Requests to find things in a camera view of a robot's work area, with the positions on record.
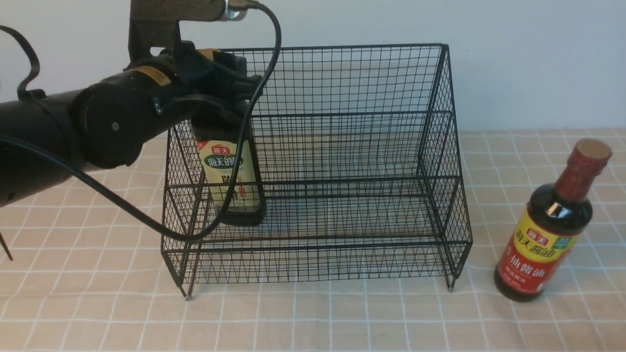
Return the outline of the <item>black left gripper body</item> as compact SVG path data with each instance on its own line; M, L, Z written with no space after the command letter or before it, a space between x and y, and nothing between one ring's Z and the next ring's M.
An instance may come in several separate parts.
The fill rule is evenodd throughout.
M189 110L210 127L249 124L250 109L263 93L265 78L249 76L244 57L181 42L172 54L181 92L169 98L169 111Z

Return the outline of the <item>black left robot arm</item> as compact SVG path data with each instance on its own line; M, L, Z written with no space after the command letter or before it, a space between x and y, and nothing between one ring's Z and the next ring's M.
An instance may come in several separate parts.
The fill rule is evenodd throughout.
M87 88L30 91L3 103L0 131L84 172L129 166L146 142L199 113L185 97L207 95L242 116L261 80L248 76L246 65L235 54L184 42L178 53L149 54Z

